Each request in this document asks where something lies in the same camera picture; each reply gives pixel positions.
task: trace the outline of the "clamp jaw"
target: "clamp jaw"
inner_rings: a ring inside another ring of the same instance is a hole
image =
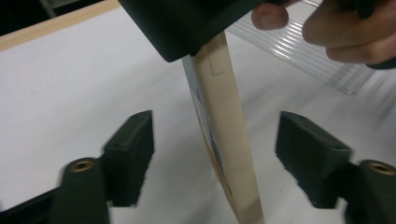
[[[349,162],[352,149],[309,119],[281,112],[276,155],[316,208],[348,206],[347,224],[396,223],[396,168]]]
[[[64,167],[60,187],[0,213],[0,223],[108,224],[107,202],[137,205],[154,153],[151,111],[128,118],[100,158],[82,158]]]

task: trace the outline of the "clear plastic sheet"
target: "clear plastic sheet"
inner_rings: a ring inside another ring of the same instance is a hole
[[[346,94],[356,93],[375,70],[364,64],[337,63],[328,59],[325,48],[308,44],[302,36],[302,24],[318,5],[303,1],[292,7],[289,24],[280,30],[260,31],[251,23],[250,13],[227,31],[276,57],[293,64]]]

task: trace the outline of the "human hand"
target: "human hand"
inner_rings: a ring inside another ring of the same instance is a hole
[[[330,59],[344,63],[382,63],[396,56],[396,1],[377,0],[371,17],[362,20],[343,0],[324,0],[303,26],[304,39],[326,48]],[[262,4],[252,12],[258,29],[282,28],[283,6]]]

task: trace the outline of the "wooden slat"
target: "wooden slat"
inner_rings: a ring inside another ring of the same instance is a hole
[[[89,7],[84,7],[64,14],[60,17],[40,22],[8,35],[0,36],[0,50],[9,49],[27,41],[39,38],[40,36],[48,35],[52,32],[61,30],[81,21],[85,21],[119,6],[120,3],[116,0],[106,0]]]

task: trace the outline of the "white surface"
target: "white surface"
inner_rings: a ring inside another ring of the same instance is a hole
[[[267,224],[343,223],[309,205],[275,157],[278,112],[312,119],[396,164],[396,72],[346,96],[229,35]],[[181,62],[166,63],[121,9],[0,52],[1,210],[57,185],[60,169],[101,146],[132,114],[154,110],[156,153],[135,209],[113,223],[236,223],[210,166]]]

